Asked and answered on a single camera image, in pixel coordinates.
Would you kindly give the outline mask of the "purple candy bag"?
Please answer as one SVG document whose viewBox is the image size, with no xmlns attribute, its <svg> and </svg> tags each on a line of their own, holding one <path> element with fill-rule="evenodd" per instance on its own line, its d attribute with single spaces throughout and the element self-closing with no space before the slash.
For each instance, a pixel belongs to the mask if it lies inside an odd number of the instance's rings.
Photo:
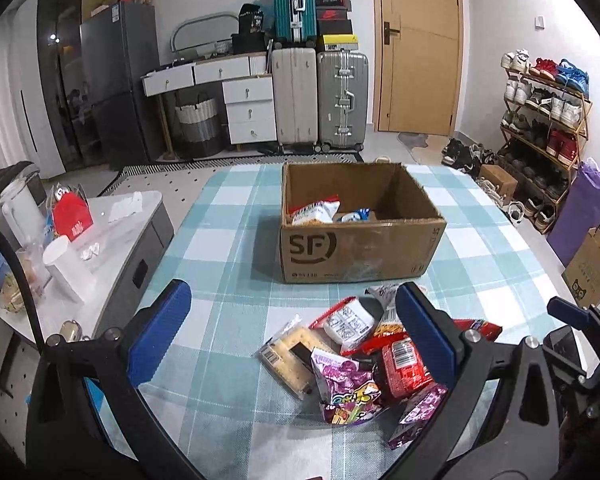
<svg viewBox="0 0 600 480">
<path fill-rule="evenodd" d="M 354 426 L 372 420 L 382 411 L 381 390 L 373 373 L 362 370 L 359 362 L 315 348 L 311 365 L 325 422 Z"/>
</svg>

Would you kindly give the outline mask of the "woven laundry basket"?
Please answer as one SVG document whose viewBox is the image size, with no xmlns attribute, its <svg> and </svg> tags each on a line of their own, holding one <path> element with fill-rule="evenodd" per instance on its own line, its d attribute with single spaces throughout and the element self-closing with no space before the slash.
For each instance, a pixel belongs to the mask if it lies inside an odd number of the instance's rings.
<svg viewBox="0 0 600 480">
<path fill-rule="evenodd" d="M 201 91 L 194 104 L 176 103 L 174 110 L 181 128 L 176 138 L 178 156 L 198 159 L 222 151 L 223 136 L 215 98 Z"/>
</svg>

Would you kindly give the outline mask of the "blue cookie snack packet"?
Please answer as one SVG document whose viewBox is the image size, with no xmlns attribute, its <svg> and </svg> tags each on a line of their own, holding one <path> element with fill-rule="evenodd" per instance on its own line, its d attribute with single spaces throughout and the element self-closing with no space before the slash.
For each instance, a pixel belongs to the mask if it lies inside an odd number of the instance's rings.
<svg viewBox="0 0 600 480">
<path fill-rule="evenodd" d="M 370 220 L 370 208 L 360 208 L 347 212 L 338 219 L 339 222 L 360 222 Z"/>
</svg>

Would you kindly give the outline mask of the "wooden door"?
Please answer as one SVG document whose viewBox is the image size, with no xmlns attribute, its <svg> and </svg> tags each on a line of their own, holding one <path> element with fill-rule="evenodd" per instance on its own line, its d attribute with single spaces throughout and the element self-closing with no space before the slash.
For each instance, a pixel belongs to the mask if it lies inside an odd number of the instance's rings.
<svg viewBox="0 0 600 480">
<path fill-rule="evenodd" d="M 450 136 L 460 98 L 463 0 L 374 0 L 374 126 Z"/>
</svg>

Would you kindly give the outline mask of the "red gift box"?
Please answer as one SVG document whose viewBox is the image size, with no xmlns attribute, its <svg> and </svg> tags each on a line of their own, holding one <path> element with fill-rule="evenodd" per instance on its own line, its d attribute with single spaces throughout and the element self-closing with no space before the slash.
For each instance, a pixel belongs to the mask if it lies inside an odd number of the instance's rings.
<svg viewBox="0 0 600 480">
<path fill-rule="evenodd" d="M 52 217 L 55 233 L 68 237 L 70 242 L 74 242 L 93 225 L 87 201 L 71 191 L 61 195 L 52 211 Z"/>
</svg>

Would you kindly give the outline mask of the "silver aluminium suitcase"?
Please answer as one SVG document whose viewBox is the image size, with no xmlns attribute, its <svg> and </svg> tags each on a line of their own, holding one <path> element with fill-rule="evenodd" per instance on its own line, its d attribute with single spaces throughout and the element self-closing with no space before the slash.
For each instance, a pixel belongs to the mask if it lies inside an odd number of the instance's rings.
<svg viewBox="0 0 600 480">
<path fill-rule="evenodd" d="M 364 148 L 368 59 L 342 50 L 317 55 L 318 140 L 324 151 Z"/>
</svg>

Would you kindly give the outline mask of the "clear cracker sandwich packet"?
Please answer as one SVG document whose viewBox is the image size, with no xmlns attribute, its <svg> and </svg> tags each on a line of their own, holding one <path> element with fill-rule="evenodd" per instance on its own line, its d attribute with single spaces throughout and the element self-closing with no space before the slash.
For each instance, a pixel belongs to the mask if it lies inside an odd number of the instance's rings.
<svg viewBox="0 0 600 480">
<path fill-rule="evenodd" d="M 256 351 L 256 357 L 297 398 L 311 394 L 314 373 L 311 356 L 315 350 L 335 354 L 335 349 L 316 330 L 295 315 Z"/>
</svg>

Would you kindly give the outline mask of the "silver orange peanut snack bag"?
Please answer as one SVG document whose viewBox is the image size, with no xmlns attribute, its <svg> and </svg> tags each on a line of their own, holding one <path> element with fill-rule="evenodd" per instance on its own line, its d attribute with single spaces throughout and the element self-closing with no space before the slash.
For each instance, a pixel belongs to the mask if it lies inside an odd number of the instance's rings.
<svg viewBox="0 0 600 480">
<path fill-rule="evenodd" d="M 373 331 L 374 337 L 385 337 L 405 332 L 400 318 L 396 313 L 396 293 L 399 288 L 399 283 L 376 285 L 366 288 L 366 294 L 376 299 L 382 309 L 382 315 Z"/>
</svg>

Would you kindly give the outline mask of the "stacked shoe boxes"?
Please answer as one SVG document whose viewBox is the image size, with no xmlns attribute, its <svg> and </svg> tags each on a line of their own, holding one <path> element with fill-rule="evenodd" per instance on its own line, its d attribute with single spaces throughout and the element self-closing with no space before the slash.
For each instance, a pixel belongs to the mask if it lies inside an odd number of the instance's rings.
<svg viewBox="0 0 600 480">
<path fill-rule="evenodd" d="M 315 0 L 315 10 L 318 50 L 324 50 L 324 36 L 353 34 L 351 0 Z"/>
</svg>

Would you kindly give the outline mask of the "red barcode snack packet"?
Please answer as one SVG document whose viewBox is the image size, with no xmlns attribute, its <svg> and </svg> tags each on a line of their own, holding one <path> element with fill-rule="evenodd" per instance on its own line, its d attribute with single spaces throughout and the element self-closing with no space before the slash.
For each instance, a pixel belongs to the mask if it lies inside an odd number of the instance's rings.
<svg viewBox="0 0 600 480">
<path fill-rule="evenodd" d="M 413 341 L 406 333 L 373 337 L 368 343 L 372 375 L 380 391 L 378 403 L 391 408 L 431 381 Z"/>
</svg>

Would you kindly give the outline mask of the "beige suitcase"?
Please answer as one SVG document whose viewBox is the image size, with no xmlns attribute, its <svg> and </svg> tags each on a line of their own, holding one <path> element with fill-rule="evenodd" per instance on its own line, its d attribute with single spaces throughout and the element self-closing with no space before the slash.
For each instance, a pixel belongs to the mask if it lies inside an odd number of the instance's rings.
<svg viewBox="0 0 600 480">
<path fill-rule="evenodd" d="M 315 50 L 274 50 L 272 78 L 278 144 L 319 150 Z"/>
</svg>

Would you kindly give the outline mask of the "small purple snack packet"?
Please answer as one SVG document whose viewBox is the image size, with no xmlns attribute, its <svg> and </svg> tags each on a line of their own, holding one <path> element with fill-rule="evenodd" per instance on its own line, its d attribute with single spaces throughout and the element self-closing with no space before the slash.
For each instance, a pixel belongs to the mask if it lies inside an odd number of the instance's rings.
<svg viewBox="0 0 600 480">
<path fill-rule="evenodd" d="M 396 450 L 412 444 L 425 429 L 447 392 L 445 386 L 432 382 L 411 396 L 406 402 L 396 430 L 388 441 L 389 448 Z"/>
</svg>

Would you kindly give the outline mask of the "red Oreo chocolate packet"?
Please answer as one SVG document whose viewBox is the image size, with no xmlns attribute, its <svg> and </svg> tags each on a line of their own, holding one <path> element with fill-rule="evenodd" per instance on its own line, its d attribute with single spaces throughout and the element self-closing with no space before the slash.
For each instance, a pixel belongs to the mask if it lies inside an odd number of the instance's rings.
<svg viewBox="0 0 600 480">
<path fill-rule="evenodd" d="M 455 325 L 460 330 L 475 330 L 481 336 L 486 338 L 488 341 L 496 341 L 498 336 L 501 335 L 503 327 L 485 320 L 468 320 L 468 318 L 456 318 L 454 320 Z M 340 356 L 354 356 L 357 353 L 362 352 L 366 356 L 369 354 L 381 350 L 389 344 L 408 338 L 406 330 L 403 327 L 399 327 L 396 324 L 383 325 L 381 328 L 375 330 L 368 338 L 366 338 L 362 344 L 359 344 L 355 348 L 346 350 L 341 348 Z"/>
</svg>

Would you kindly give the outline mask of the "cat logo cardboard box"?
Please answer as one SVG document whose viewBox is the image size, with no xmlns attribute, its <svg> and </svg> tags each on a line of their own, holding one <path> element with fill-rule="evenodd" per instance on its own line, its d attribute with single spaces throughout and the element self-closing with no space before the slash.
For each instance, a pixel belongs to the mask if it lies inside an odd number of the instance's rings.
<svg viewBox="0 0 600 480">
<path fill-rule="evenodd" d="M 600 305 L 600 229 L 588 231 L 562 278 L 579 307 Z"/>
</svg>

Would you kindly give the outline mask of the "dark grey refrigerator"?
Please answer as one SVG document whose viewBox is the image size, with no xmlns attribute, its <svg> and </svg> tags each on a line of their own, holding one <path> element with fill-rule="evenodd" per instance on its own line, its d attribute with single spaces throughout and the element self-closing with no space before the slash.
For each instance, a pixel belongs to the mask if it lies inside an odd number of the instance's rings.
<svg viewBox="0 0 600 480">
<path fill-rule="evenodd" d="M 155 9 L 121 1 L 81 24 L 88 96 L 111 168 L 155 162 L 166 151 L 143 76 L 160 67 Z"/>
</svg>

